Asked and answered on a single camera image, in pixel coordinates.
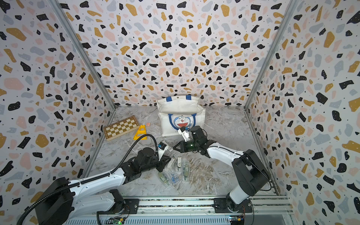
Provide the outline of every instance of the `tote bag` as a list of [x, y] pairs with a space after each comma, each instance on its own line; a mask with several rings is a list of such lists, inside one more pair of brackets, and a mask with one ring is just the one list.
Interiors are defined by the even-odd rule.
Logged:
[[169, 96], [156, 102], [163, 137], [179, 135], [177, 130], [181, 127], [204, 126], [205, 109], [198, 104], [198, 97]]

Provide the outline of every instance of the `yellow plastic stand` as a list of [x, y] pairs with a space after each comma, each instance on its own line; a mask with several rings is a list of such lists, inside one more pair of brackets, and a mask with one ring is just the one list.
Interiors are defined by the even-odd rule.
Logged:
[[142, 136], [143, 134], [146, 134], [146, 128], [145, 125], [140, 125], [138, 131], [136, 132], [135, 136], [134, 136], [134, 140], [139, 139], [140, 136]]

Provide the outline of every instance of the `terrazzo wallpaper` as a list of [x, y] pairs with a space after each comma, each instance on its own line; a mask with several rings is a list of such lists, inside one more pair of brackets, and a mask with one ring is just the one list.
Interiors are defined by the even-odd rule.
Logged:
[[360, 1], [299, 1], [249, 113], [299, 224], [360, 224]]
[[[0, 0], [0, 224], [79, 178], [110, 107], [46, 1]], [[35, 211], [24, 224], [38, 224]]]
[[60, 0], [116, 105], [246, 102], [289, 0]]

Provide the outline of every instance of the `white robotic arm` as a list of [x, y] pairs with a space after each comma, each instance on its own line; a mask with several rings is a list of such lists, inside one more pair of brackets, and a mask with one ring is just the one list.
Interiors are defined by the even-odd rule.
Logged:
[[[214, 140], [208, 140], [199, 126], [189, 129], [189, 132], [193, 139], [186, 138], [186, 141], [179, 142], [173, 149], [181, 153], [196, 151], [233, 167], [238, 185], [226, 196], [226, 205], [231, 212], [238, 212], [241, 203], [249, 196], [254, 196], [269, 181], [270, 176], [264, 165], [252, 150], [236, 151]], [[135, 144], [145, 136], [154, 140], [156, 151], [144, 148], [136, 157], [124, 162]], [[163, 143], [159, 147], [162, 149], [166, 145]], [[106, 214], [123, 212], [126, 202], [116, 188], [139, 178], [144, 171], [156, 168], [162, 172], [170, 160], [168, 156], [158, 156], [155, 138], [145, 134], [131, 146], [124, 159], [113, 170], [79, 180], [67, 181], [64, 177], [55, 180], [43, 195], [25, 210], [17, 225], [21, 225], [34, 208], [39, 225], [61, 225], [69, 218], [99, 211]]]
[[214, 140], [208, 140], [200, 126], [192, 127], [189, 132], [193, 140], [179, 142], [174, 146], [174, 150], [181, 153], [196, 151], [208, 158], [218, 159], [234, 169], [238, 185], [226, 196], [230, 211], [239, 211], [246, 198], [254, 196], [269, 182], [269, 173], [254, 151], [237, 151]]

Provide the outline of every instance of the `wooden chessboard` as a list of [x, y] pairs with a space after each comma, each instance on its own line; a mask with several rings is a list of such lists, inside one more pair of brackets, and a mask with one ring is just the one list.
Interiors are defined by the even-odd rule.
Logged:
[[105, 138], [106, 140], [110, 141], [114, 138], [120, 137], [121, 135], [137, 130], [139, 126], [140, 125], [135, 116], [130, 116], [129, 118], [123, 119], [105, 127]]

